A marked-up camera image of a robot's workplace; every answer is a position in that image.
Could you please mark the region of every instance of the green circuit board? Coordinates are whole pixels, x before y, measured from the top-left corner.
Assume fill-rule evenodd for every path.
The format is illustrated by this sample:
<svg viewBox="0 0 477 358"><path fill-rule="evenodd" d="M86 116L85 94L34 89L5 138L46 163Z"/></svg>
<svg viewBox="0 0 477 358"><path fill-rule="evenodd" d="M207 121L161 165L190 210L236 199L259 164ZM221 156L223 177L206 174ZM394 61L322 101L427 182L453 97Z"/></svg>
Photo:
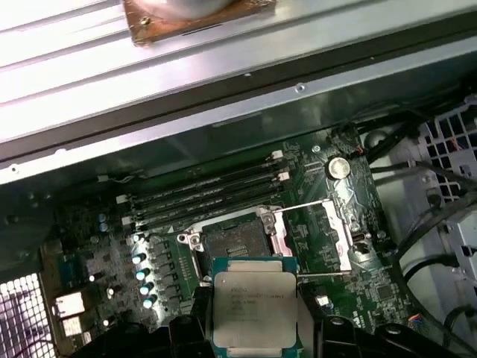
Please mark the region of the green circuit board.
<svg viewBox="0 0 477 358"><path fill-rule="evenodd" d="M115 298L121 304L106 300L98 314L132 310L153 330L168 316L187 313L200 278L197 261L192 259L194 254L188 245L178 242L178 235L197 222L259 205L286 208L328 198L334 202L339 218L353 237L361 240L361 249L350 252L351 274L313 281L326 293L328 312L348 317L356 326L370 332L377 324L389 321L407 324L411 306L393 281L388 258L394 244L388 236L369 166L364 156L350 156L360 149L361 143L353 128L319 131L166 175L133 180L113 194L103 195L103 208L101 205L94 210L84 205L83 209L63 205L59 221L63 226L76 227L68 232L84 236L75 240L84 242L85 250L97 251L93 258L83 259L88 269L104 270L127 288L123 298ZM271 154L277 151L282 153L282 158L271 160ZM350 174L343 180L331 180L326 173L326 164L337 156L347 157L350 164ZM288 173L288 180L270 180L276 173L283 172ZM93 221L97 231L95 218L99 213L114 218L111 219L114 223L106 233L99 233L102 244L95 243L94 249L89 240L98 234L82 228L83 224L74 218L89 215L93 219L86 222ZM297 258L301 273L339 271L337 233L321 205L284 212L283 218L287 231L285 240ZM203 235L220 240L220 233L238 232L242 230L241 225L256 220L254 214L232 217L208 224ZM133 242L135 233L142 236L140 242ZM238 247L230 256L238 253L251 257L245 246ZM150 259L133 266L129 257L138 252L147 253ZM207 255L203 254L201 260L206 261ZM206 265L205 262L202 271L206 271ZM133 278L136 270L145 267L151 269L148 279L158 288L154 314L142 307L140 282Z"/></svg>

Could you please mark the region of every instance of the wire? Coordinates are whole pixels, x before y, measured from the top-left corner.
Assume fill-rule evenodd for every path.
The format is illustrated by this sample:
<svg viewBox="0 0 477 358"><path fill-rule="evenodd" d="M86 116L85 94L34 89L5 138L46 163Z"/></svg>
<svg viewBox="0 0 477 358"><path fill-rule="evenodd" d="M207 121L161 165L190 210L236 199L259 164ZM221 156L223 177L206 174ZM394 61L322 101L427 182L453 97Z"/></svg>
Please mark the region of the wire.
<svg viewBox="0 0 477 358"><path fill-rule="evenodd" d="M58 347L57 345L53 342L53 341L48 341L47 339L38 339L36 341L33 341L32 343L30 343L29 345L27 345L25 348L23 348L20 352L18 352L17 354L15 354L12 358L19 358L21 357L23 354L27 353L27 351L33 347L34 345L37 345L38 343L43 343L43 345L45 344L49 344L49 345L53 345L53 348L55 350L55 352L57 353L58 357L59 358L69 358L69 356L65 356L64 354L61 354L60 351L58 350Z"/></svg>
<svg viewBox="0 0 477 358"><path fill-rule="evenodd" d="M438 166L433 166L432 164L426 163L426 162L416 162L416 166L419 166L420 168L425 168L432 170L435 174L441 175L447 179L450 179L452 181L455 181L457 183L461 183L463 186L467 188L476 188L477 187L477 181L475 179L469 178L469 177L464 177L463 175L456 174L454 172L451 172L449 170L445 170L442 168L439 168Z"/></svg>
<svg viewBox="0 0 477 358"><path fill-rule="evenodd" d="M454 254L442 254L436 257L431 257L427 260L421 261L420 263L412 266L409 271L404 275L404 280L409 282L409 280L418 273L419 270L440 263L441 265L448 267L459 267L459 262L457 257Z"/></svg>
<svg viewBox="0 0 477 358"><path fill-rule="evenodd" d="M465 313L465 315L470 316L470 315L477 315L477 310L472 307L472 306L459 306L453 309L452 311L449 312L449 314L446 316L446 319L444 320L444 327L446 327L448 330L453 330L454 324L457 321L457 318L462 314ZM450 346L450 340L448 337L444 337L442 341L442 346L445 348L448 348Z"/></svg>
<svg viewBox="0 0 477 358"><path fill-rule="evenodd" d="M416 242L422 239L430 230L439 225L443 220L448 219L449 217L455 215L457 212L464 210L477 200L477 195L474 192L469 192L463 198L453 201L452 203L447 204L439 213L436 213L431 218L427 219L419 227L416 228L409 236L404 238L398 244L398 249L394 257L392 258L392 270L394 271L395 280L398 286L401 288L403 293L405 293L414 307L420 312L420 314L427 319L430 323L436 326L447 339L453 341L464 348L469 352L470 356L477 358L477 351L475 351L472 346L467 344L463 339L456 336L452 331L446 327L444 324L440 323L416 298L414 293L409 288L404 275L402 274L402 269L399 261L405 255L405 253L411 248Z"/></svg>
<svg viewBox="0 0 477 358"><path fill-rule="evenodd" d="M441 175L449 179L450 181L455 181L456 183L460 183L462 186L465 186L468 189L477 188L477 180L475 179L465 177L460 174L456 174L454 172L439 168L438 166L433 166L432 164L429 164L426 162L415 162L414 164L416 168L432 170L435 174ZM377 174L377 173L395 172L396 170L400 170L400 169L412 169L412 168L413 166L410 166L408 162L403 162L403 163L393 164L392 166L377 166L377 167L371 168L370 170L371 170L371 173Z"/></svg>
<svg viewBox="0 0 477 358"><path fill-rule="evenodd" d="M371 173L378 174L378 173L387 173L387 172L395 172L396 170L402 169L409 169L409 164L407 162L393 164L392 166L375 166L371 168Z"/></svg>
<svg viewBox="0 0 477 358"><path fill-rule="evenodd" d="M409 229L405 232L405 236L409 236L414 230L416 230L416 227L421 223L424 218L430 214L436 211L439 207L432 206L428 207L425 209L421 214L417 216L417 218L414 219L414 221L409 225Z"/></svg>
<svg viewBox="0 0 477 358"><path fill-rule="evenodd" d="M419 227L416 228L409 236L404 238L398 246L396 257L398 261L404 256L404 254L412 247L416 242L423 238L431 229L439 225L443 220L447 220L459 211L469 207L471 204L477 201L477 193L469 192L462 198L448 203L440 212L433 215L430 219L426 220Z"/></svg>
<svg viewBox="0 0 477 358"><path fill-rule="evenodd" d="M469 352L469 355L471 357L477 358L477 351L473 349L471 345L469 345L467 342L465 342L463 339L460 337L456 336L452 331L445 327L442 323L440 323L414 296L414 293L412 293L411 289L409 289L407 283L404 280L404 277L402 276L402 271L401 271L401 265L399 264L399 260L394 259L392 269L395 273L395 279L399 287L401 288L402 292L405 293L411 303L414 305L414 307L420 312L421 316L424 317L427 321L432 323L438 330L442 332L442 334L445 337L448 337L450 341L455 342L456 344L460 345L463 349L465 349L467 352Z"/></svg>

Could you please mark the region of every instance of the ventilation grille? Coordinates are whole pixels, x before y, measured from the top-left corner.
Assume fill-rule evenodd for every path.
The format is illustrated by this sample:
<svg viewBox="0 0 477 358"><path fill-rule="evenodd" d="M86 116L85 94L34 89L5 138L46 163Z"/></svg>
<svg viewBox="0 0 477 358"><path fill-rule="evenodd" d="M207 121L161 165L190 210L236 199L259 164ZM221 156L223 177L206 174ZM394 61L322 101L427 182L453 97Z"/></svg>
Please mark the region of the ventilation grille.
<svg viewBox="0 0 477 358"><path fill-rule="evenodd" d="M37 274L0 285L0 358L53 358Z"/></svg>
<svg viewBox="0 0 477 358"><path fill-rule="evenodd" d="M477 107L464 106L427 124L427 154L434 166L469 177L477 175ZM445 201L461 196L459 184L437 175Z"/></svg>

